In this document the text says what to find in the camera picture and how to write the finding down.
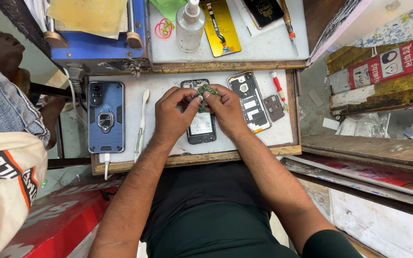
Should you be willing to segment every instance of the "blue machine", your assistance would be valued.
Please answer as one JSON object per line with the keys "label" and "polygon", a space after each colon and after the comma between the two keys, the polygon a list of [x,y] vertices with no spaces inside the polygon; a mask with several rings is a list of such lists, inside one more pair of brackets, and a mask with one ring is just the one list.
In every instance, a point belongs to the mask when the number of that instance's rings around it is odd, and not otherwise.
{"label": "blue machine", "polygon": [[68,47],[51,46],[51,59],[68,69],[70,78],[78,77],[78,80],[85,74],[132,73],[138,77],[140,73],[151,72],[148,1],[134,0],[134,14],[135,32],[143,45],[141,49],[129,47],[125,32],[121,32],[116,40],[85,32],[57,30],[68,42]]}

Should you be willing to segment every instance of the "phone back cover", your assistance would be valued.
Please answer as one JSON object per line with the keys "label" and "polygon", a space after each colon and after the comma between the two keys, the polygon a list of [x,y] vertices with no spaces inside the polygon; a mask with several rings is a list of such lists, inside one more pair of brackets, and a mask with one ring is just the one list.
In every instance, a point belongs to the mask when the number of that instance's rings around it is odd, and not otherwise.
{"label": "phone back cover", "polygon": [[[89,99],[95,84],[101,84],[103,102],[101,105],[89,103],[89,151],[91,153],[122,152],[124,150],[123,84],[117,82],[91,82]],[[101,112],[112,113],[114,125],[107,133],[98,126]]]}
{"label": "phone back cover", "polygon": [[259,27],[269,25],[283,17],[283,10],[277,0],[243,0]]}

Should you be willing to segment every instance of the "black pants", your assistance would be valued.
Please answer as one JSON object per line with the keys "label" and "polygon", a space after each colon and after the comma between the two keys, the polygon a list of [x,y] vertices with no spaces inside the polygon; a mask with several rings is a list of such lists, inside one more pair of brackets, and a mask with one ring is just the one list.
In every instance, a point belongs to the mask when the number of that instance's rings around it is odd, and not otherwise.
{"label": "black pants", "polygon": [[243,161],[165,168],[141,242],[178,211],[205,202],[234,202],[271,211]]}

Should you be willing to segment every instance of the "yellow paper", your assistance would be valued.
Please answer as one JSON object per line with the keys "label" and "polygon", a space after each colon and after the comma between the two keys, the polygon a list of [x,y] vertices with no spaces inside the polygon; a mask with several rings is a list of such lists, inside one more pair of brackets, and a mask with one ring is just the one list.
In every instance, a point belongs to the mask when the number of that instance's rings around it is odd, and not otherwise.
{"label": "yellow paper", "polygon": [[47,15],[66,27],[117,39],[127,0],[51,0]]}
{"label": "yellow paper", "polygon": [[[225,42],[218,37],[218,33],[215,30],[212,21],[212,16],[207,7],[208,3],[211,4],[219,33],[224,38]],[[200,7],[205,13],[205,20],[207,21],[205,25],[205,32],[210,43],[213,56],[224,56],[241,51],[240,42],[238,40],[237,32],[235,31],[234,22],[230,16],[226,0],[201,0]]]}

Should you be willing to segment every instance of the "spray bottle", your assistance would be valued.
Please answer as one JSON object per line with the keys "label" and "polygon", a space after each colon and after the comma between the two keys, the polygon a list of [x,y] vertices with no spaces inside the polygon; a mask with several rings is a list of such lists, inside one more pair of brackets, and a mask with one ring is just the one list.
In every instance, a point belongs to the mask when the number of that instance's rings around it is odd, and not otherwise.
{"label": "spray bottle", "polygon": [[199,0],[189,0],[176,13],[176,44],[186,53],[200,47],[205,30],[205,14],[199,7]]}

